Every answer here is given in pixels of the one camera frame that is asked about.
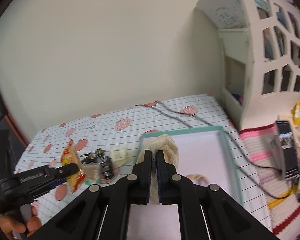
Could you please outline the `person's left hand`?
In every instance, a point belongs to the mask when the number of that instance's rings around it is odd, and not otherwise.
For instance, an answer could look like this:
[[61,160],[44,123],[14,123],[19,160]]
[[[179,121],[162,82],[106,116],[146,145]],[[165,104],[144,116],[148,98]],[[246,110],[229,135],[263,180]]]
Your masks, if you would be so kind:
[[42,223],[37,215],[37,209],[32,206],[32,217],[27,221],[26,225],[8,215],[0,216],[0,228],[8,239],[14,239],[12,232],[24,233],[26,230],[29,232],[27,237],[30,237],[42,227]]

